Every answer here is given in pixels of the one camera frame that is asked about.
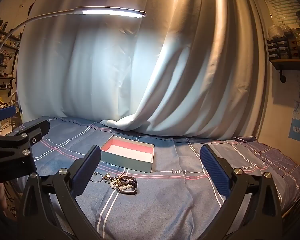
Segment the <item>brown leather strap watch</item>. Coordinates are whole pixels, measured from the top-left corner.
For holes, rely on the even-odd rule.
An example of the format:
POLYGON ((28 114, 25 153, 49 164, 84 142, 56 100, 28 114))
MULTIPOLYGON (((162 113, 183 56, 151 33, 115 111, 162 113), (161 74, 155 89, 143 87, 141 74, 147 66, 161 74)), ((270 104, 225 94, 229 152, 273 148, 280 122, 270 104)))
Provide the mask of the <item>brown leather strap watch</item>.
POLYGON ((115 189, 126 195, 136 195, 138 183, 137 180, 132 176, 127 176, 125 173, 122 173, 114 182, 115 189))

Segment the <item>green box pink interior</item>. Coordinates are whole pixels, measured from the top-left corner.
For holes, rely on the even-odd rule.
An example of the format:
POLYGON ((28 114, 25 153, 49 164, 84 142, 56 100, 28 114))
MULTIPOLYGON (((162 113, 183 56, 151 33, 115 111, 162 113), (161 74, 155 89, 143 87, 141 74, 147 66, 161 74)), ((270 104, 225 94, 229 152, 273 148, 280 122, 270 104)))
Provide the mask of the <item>green box pink interior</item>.
POLYGON ((122 168, 151 173, 154 145, 111 136, 101 146, 101 160, 122 168))

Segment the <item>blue plaid bed sheet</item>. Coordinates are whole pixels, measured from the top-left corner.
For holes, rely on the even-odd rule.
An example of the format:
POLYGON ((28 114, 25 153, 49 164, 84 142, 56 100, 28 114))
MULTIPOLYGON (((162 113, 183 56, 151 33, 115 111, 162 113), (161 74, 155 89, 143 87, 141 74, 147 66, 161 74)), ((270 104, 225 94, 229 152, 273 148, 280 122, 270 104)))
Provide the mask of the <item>blue plaid bed sheet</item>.
POLYGON ((116 193, 100 181, 100 176, 94 176, 77 198, 87 219, 105 239, 199 237, 225 201, 199 160, 200 149, 206 144, 246 174, 271 173, 283 211, 300 198, 300 165, 256 140, 160 138, 121 132, 76 118, 50 118, 49 123, 49 133, 33 147, 37 171, 42 176, 69 167, 92 145, 103 145, 114 135, 154 146, 151 173, 128 170, 105 161, 97 168, 98 174, 124 173, 135 177, 136 195, 116 193))

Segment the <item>white gooseneck LED lamp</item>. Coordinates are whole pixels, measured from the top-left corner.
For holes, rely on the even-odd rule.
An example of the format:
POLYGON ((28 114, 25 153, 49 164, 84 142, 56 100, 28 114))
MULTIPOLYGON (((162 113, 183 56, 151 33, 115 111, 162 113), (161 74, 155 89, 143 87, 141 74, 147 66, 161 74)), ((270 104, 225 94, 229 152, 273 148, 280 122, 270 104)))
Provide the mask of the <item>white gooseneck LED lamp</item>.
POLYGON ((128 107, 144 22, 70 14, 25 24, 17 68, 23 113, 99 119, 128 107))

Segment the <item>white curtain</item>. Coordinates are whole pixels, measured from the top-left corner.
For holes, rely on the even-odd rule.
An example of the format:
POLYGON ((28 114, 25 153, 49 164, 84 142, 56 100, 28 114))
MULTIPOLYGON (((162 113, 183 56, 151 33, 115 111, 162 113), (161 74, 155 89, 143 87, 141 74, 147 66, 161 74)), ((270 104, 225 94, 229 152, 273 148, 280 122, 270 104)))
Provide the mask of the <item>white curtain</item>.
MULTIPOLYGON (((87 5, 147 14, 130 105, 88 120, 159 136, 253 135, 267 59, 254 0, 36 0, 31 16, 87 5)), ((41 117, 22 114, 24 121, 41 117)))

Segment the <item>left wall shelf unit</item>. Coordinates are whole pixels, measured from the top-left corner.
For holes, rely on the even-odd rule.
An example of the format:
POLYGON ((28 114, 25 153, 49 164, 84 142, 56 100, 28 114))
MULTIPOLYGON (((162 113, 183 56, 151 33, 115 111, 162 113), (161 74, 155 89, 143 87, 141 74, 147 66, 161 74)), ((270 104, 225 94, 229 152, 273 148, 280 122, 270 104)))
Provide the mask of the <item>left wall shelf unit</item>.
POLYGON ((8 22, 0 18, 0 109, 14 104, 11 95, 16 88, 15 67, 19 54, 20 36, 8 34, 8 22))

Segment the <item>right wooden wall shelf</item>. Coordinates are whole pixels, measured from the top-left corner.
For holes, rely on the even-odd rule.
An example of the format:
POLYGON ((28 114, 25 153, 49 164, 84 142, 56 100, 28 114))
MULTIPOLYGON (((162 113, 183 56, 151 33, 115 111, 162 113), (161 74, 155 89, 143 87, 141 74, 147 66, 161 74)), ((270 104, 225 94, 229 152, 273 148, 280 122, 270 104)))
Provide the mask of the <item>right wooden wall shelf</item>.
POLYGON ((268 28, 267 48, 270 63, 279 71, 280 82, 285 83, 285 70, 300 71, 300 10, 296 12, 298 28, 272 25, 268 28))

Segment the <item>white wall notice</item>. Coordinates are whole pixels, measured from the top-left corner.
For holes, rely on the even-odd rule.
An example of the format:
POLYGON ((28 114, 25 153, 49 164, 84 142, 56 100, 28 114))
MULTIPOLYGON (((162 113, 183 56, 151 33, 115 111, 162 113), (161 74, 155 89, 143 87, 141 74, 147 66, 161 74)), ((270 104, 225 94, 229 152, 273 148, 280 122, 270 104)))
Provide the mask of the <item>white wall notice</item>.
POLYGON ((288 26, 298 29, 299 19, 296 15, 300 11, 300 4, 297 0, 264 0, 270 12, 271 19, 275 25, 280 27, 288 26))

